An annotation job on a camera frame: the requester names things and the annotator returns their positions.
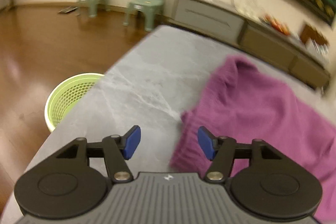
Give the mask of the purple knit sweater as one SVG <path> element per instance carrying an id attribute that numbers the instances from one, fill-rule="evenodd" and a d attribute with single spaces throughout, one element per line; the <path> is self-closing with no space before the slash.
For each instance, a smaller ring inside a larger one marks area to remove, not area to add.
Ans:
<path id="1" fill-rule="evenodd" d="M 335 221 L 335 125 L 286 83 L 261 73 L 245 57 L 228 56 L 181 120 L 182 136 L 170 160 L 173 169 L 205 175 L 210 161 L 198 144 L 202 126 L 239 143 L 262 139 L 319 179 L 323 196 L 316 217 Z"/>

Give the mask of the green plastic waste basket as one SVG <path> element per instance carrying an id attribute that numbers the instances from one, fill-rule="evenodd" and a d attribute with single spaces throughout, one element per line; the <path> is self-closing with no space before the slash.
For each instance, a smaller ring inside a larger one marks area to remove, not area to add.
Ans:
<path id="1" fill-rule="evenodd" d="M 64 119 L 78 101 L 104 77 L 100 73 L 82 73 L 69 77 L 56 86 L 45 104 L 44 117 L 50 132 Z"/>

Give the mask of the red fruit plate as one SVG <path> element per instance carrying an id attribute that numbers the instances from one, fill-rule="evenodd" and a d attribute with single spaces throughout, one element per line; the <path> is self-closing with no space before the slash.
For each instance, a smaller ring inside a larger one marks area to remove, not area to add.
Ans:
<path id="1" fill-rule="evenodd" d="M 280 21 L 278 21 L 275 17 L 269 14 L 265 14 L 262 17 L 262 20 L 264 23 L 270 25 L 273 29 L 284 34 L 285 36 L 290 35 L 289 27 L 285 23 L 281 23 Z"/>

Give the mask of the long grey brown sideboard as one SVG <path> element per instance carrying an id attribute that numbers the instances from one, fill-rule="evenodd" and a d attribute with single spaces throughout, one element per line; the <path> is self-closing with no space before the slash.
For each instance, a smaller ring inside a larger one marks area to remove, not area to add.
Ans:
<path id="1" fill-rule="evenodd" d="M 249 53 L 313 89 L 329 85 L 325 61 L 300 40 L 238 13 L 224 2 L 175 0 L 169 22 Z"/>

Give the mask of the brown wooden box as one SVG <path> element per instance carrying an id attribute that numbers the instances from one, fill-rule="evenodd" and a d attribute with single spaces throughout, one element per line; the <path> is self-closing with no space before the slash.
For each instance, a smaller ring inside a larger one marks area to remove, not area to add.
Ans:
<path id="1" fill-rule="evenodd" d="M 321 32 L 316 30 L 313 26 L 308 23 L 303 25 L 303 29 L 299 35 L 300 40 L 306 44 L 309 39 L 314 40 L 317 44 L 329 47 L 329 41 Z"/>

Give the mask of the clear glass cups set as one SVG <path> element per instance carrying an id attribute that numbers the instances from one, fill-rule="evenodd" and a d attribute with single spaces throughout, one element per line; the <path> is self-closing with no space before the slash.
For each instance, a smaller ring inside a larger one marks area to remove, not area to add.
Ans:
<path id="1" fill-rule="evenodd" d="M 245 0 L 237 7 L 237 11 L 249 18 L 258 18 L 260 14 L 260 7 L 257 0 Z"/>

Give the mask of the green child chair right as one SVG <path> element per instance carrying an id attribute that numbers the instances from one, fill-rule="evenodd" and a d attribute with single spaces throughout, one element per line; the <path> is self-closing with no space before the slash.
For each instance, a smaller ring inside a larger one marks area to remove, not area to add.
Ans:
<path id="1" fill-rule="evenodd" d="M 129 25 L 130 14 L 139 11 L 145 16 L 145 31 L 151 32 L 154 28 L 154 21 L 157 15 L 162 16 L 165 0 L 133 0 L 130 1 L 125 12 L 124 26 Z"/>

